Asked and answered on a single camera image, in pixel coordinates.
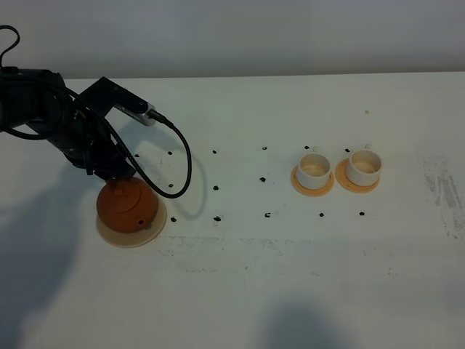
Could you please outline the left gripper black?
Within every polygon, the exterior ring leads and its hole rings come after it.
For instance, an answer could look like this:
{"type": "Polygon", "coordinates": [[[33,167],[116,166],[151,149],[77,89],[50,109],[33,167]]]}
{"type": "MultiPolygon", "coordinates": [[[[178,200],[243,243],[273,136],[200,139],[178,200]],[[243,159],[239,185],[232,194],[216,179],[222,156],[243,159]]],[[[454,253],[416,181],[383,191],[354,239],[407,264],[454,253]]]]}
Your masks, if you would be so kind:
{"type": "Polygon", "coordinates": [[[84,105],[49,106],[46,124],[59,129],[47,140],[69,162],[103,180],[130,178],[135,169],[111,140],[110,131],[84,105]]]}

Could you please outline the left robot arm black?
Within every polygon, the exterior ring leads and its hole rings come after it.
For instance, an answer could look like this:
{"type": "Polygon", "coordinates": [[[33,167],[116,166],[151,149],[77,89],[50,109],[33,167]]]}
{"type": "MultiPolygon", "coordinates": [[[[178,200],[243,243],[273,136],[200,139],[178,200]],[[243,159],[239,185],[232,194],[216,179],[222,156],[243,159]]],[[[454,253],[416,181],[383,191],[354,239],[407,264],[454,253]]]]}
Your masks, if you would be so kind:
{"type": "Polygon", "coordinates": [[[1,130],[27,140],[46,140],[74,167],[103,180],[130,178],[134,167],[102,123],[117,106],[141,109],[144,103],[101,78],[74,100],[62,76],[48,70],[1,70],[1,130]]]}

